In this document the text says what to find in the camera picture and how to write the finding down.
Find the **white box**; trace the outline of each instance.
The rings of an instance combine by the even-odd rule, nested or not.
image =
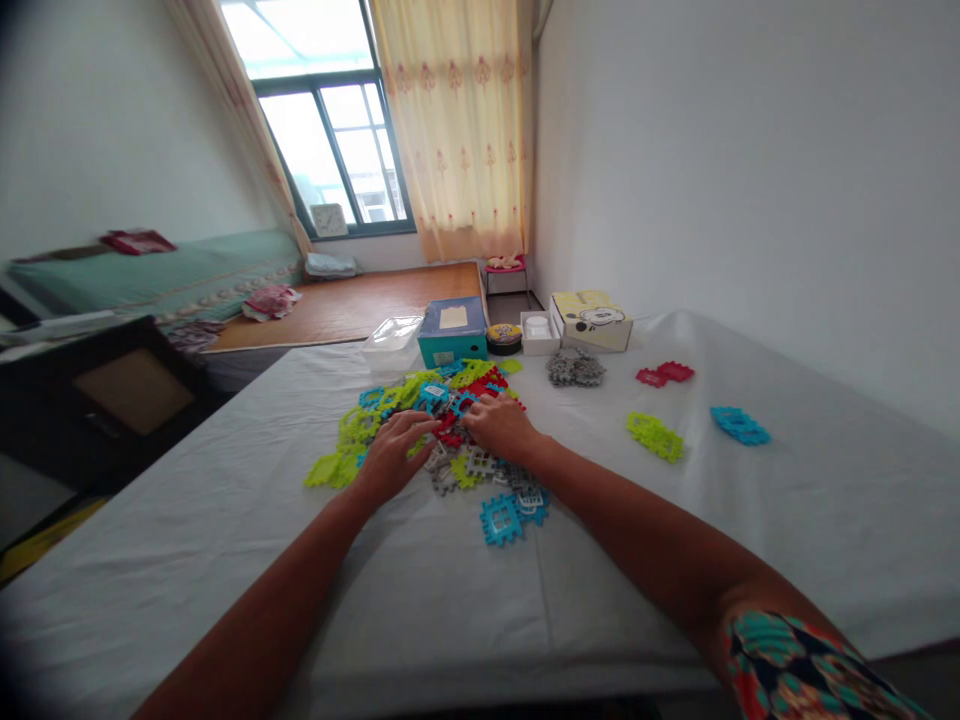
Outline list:
[[[404,371],[420,357],[417,331],[423,318],[419,316],[389,318],[360,348],[360,355],[373,372]]]
[[[550,316],[560,329],[562,347],[608,353],[623,352],[630,344],[633,318],[601,290],[553,293]]]
[[[547,327],[550,328],[550,338],[530,338],[527,335],[527,318],[543,317],[547,319]],[[553,355],[560,349],[560,332],[556,324],[546,310],[537,310],[533,312],[520,313],[520,344],[523,346],[524,355]]]

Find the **white tablecloth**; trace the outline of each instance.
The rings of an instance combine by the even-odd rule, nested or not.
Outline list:
[[[546,358],[520,358],[510,382],[539,428],[758,553],[869,656],[960,634],[956,443],[689,313],[638,320],[627,353],[600,357],[598,389],[555,389]],[[634,380],[667,360],[696,376]],[[63,716],[126,717],[333,496],[302,480],[371,384],[356,344],[292,350],[14,582],[0,597],[30,685]],[[711,405],[743,407],[773,442],[738,444]],[[636,444],[633,410],[682,435],[686,458]],[[377,513],[282,716],[712,682],[564,508],[486,546],[495,492],[440,498],[420,475]]]

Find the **beige curtain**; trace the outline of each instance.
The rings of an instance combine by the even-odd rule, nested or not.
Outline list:
[[[220,12],[220,3],[218,0],[166,0],[166,4],[203,74],[233,119],[243,151],[250,153],[256,166],[262,170],[275,205],[306,259],[311,251],[310,238],[297,217],[280,158],[243,61]]]
[[[525,252],[532,0],[371,0],[427,262]]]

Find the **blue box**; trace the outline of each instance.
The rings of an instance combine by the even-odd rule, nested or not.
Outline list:
[[[420,326],[417,341],[428,368],[463,358],[487,359],[487,319],[479,296],[434,300]]]

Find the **window frame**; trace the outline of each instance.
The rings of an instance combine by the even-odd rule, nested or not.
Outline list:
[[[414,233],[417,231],[416,223],[413,219],[413,211],[410,208],[410,197],[407,194],[407,183],[403,175],[403,168],[400,165],[400,154],[397,152],[397,141],[393,132],[393,122],[390,117],[390,108],[387,105],[386,95],[384,94],[383,73],[380,70],[380,63],[377,62],[376,47],[373,42],[373,34],[370,30],[370,19],[367,14],[366,3],[364,0],[358,0],[358,4],[360,5],[360,13],[363,17],[364,30],[366,31],[367,36],[367,45],[370,48],[370,57],[373,61],[372,68],[366,68],[362,70],[344,70],[341,72],[330,73],[310,73],[306,75],[291,75],[276,78],[259,78],[257,80],[250,81],[253,85],[253,90],[257,96],[257,100],[265,97],[277,97],[281,95],[309,94],[313,97],[314,102],[317,104],[317,112],[320,115],[320,122],[323,125],[324,132],[327,136],[327,142],[330,144],[330,150],[333,153],[333,159],[337,164],[337,170],[340,171],[340,180],[343,182],[343,188],[347,193],[347,200],[350,203],[353,216],[357,221],[354,225],[347,225],[346,235],[337,235],[335,237],[317,236],[316,228],[314,228],[313,225],[313,218],[310,216],[310,211],[300,197],[297,186],[293,182],[293,176],[290,174],[290,169],[287,167],[287,161],[283,156],[283,151],[280,149],[277,139],[273,135],[273,130],[270,130],[270,137],[273,140],[273,145],[274,148],[276,148],[277,155],[280,157],[280,164],[283,167],[283,174],[287,179],[287,184],[290,186],[290,192],[293,195],[293,202],[294,206],[296,207],[297,217],[300,218],[300,222],[307,231],[307,235],[313,242],[344,240],[358,237],[377,237],[380,235],[399,235],[404,233]],[[380,106],[383,110],[382,124],[375,123],[373,120],[373,112],[370,108],[370,102],[367,98],[366,90],[364,89],[364,85],[367,84],[371,84],[377,89],[377,96],[380,99]],[[360,94],[363,96],[364,106],[367,110],[367,119],[370,121],[370,124],[363,126],[351,126],[347,128],[334,128],[333,124],[330,122],[330,116],[327,113],[326,103],[323,100],[323,93],[321,91],[324,88],[344,87],[348,85],[359,86]],[[390,207],[393,209],[394,215],[398,215],[399,213],[397,213],[397,208],[394,207],[393,193],[391,192],[390,182],[387,177],[387,167],[383,161],[383,152],[380,148],[380,141],[377,138],[378,130],[384,130],[386,132],[387,141],[390,144],[390,152],[393,153],[394,172],[397,176],[397,186],[400,190],[400,199],[403,204],[403,210],[407,216],[405,220],[387,220],[369,223],[364,222],[363,214],[360,211],[360,203],[357,200],[357,194],[353,189],[353,182],[350,180],[350,173],[347,171],[346,163],[344,162],[343,155],[340,152],[340,145],[337,142],[336,133],[345,130],[370,130],[370,132],[373,133],[374,145],[377,148],[377,156],[380,159],[380,171],[383,174],[386,199],[390,203]]]

